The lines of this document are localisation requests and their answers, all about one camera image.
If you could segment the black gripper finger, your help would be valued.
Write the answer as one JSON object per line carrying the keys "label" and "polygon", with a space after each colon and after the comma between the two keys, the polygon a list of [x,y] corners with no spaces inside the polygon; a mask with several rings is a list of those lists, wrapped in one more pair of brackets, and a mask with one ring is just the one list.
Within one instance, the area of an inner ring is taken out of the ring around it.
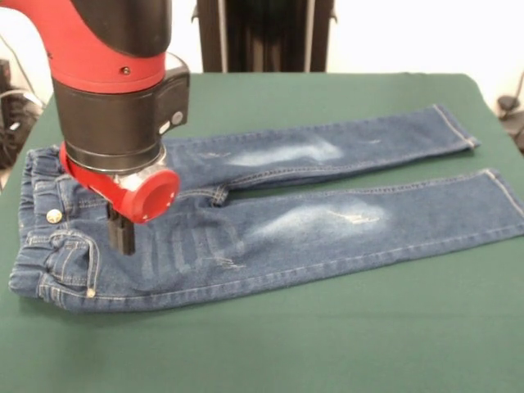
{"label": "black gripper finger", "polygon": [[133,255],[135,252],[135,234],[134,224],[125,220],[122,223],[122,253],[124,255]]}
{"label": "black gripper finger", "polygon": [[121,216],[116,211],[111,203],[106,204],[106,217],[109,242],[113,248],[119,252],[123,251],[122,240],[121,240]]}

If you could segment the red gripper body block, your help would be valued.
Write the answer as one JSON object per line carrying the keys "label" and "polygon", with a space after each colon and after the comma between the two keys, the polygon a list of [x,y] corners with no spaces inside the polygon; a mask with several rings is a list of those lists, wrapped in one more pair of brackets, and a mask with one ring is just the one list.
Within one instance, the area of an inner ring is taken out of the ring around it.
{"label": "red gripper body block", "polygon": [[173,204],[180,179],[163,159],[135,174],[99,174],[75,164],[61,144],[59,160],[63,169],[80,185],[105,199],[117,215],[134,224],[143,224],[162,214]]}

